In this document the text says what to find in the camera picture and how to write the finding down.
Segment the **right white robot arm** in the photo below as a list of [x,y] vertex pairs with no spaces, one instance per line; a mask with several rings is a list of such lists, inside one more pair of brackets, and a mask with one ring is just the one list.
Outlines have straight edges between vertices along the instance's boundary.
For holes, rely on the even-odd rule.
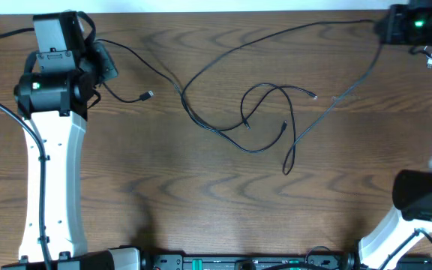
[[[381,44],[408,45],[410,54],[432,45],[432,1],[393,4],[374,27]],[[394,180],[393,206],[378,226],[358,241],[341,269],[396,269],[403,256],[432,233],[432,157],[429,171],[401,170]]]

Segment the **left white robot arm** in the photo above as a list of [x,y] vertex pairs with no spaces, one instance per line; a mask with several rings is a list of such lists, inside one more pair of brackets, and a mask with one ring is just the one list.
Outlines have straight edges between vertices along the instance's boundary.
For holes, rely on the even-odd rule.
[[28,154],[25,229],[14,269],[140,269],[135,247],[88,249],[80,202],[80,160],[97,86],[118,72],[82,11],[33,17],[38,48],[14,88]]

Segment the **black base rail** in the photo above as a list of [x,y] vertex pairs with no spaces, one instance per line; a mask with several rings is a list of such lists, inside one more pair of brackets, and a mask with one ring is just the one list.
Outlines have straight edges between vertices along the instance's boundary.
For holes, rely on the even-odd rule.
[[308,256],[182,256],[180,254],[160,254],[146,260],[144,269],[156,270],[236,270],[267,269],[284,264],[309,263],[325,269],[341,269],[342,259],[336,255],[311,254]]

